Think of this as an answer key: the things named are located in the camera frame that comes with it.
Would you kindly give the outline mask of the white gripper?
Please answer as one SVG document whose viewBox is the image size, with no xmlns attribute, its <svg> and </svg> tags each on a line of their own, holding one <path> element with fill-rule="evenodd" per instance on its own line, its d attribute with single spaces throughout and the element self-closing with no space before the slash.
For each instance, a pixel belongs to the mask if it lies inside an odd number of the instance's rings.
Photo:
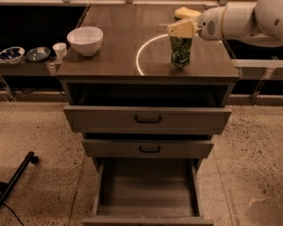
<svg viewBox="0 0 283 226">
<path fill-rule="evenodd" d="M 170 37 L 194 38 L 198 33 L 204 40 L 222 40 L 222 26 L 225 7 L 210 8 L 199 17 L 198 23 L 192 18 L 178 20 L 166 26 Z"/>
</svg>

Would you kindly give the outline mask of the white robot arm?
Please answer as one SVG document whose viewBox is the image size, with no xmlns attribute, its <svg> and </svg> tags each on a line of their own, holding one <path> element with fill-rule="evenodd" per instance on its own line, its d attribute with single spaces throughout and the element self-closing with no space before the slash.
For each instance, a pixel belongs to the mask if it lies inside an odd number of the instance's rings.
<svg viewBox="0 0 283 226">
<path fill-rule="evenodd" d="M 186 18 L 169 24 L 170 37 L 198 35 L 204 40 L 238 40 L 260 47 L 283 46 L 283 0 L 258 0 L 254 5 L 227 5 L 204 12 L 180 8 Z"/>
</svg>

